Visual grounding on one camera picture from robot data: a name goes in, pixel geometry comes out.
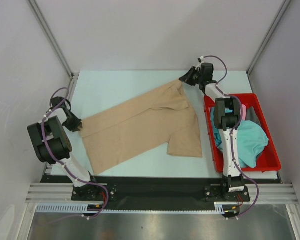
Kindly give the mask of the beige t shirt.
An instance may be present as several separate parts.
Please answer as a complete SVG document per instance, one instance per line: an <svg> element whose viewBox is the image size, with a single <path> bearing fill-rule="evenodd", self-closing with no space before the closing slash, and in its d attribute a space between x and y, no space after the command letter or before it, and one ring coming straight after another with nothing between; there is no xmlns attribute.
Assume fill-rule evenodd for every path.
<svg viewBox="0 0 300 240"><path fill-rule="evenodd" d="M203 156L198 117L180 80L85 118L82 124L80 136L96 175L165 143L168 155Z"/></svg>

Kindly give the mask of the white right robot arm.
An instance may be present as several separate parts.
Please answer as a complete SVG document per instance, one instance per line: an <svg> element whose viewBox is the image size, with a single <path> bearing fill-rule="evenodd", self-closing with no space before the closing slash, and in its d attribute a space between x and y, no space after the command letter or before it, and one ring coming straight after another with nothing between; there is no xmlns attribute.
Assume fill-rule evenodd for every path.
<svg viewBox="0 0 300 240"><path fill-rule="evenodd" d="M179 80L190 86L198 85L204 95L213 100L213 120L221 136L223 154L220 194L227 201L240 200L249 196L238 151L238 130L243 107L236 96L221 90L217 81L213 80L213 74L213 64L201 62L198 66L191 67Z"/></svg>

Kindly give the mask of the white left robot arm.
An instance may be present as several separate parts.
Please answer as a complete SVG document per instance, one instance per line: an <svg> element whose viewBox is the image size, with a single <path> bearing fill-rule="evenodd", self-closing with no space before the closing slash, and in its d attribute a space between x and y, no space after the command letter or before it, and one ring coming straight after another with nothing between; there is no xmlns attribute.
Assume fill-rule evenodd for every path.
<svg viewBox="0 0 300 240"><path fill-rule="evenodd" d="M83 194L95 200L100 196L101 188L72 155L72 144L65 131L75 133L82 128L82 120L72 113L71 103L64 97L56 96L50 100L50 108L43 120L29 125L27 131L38 160L56 165L73 182L74 188L83 188Z"/></svg>

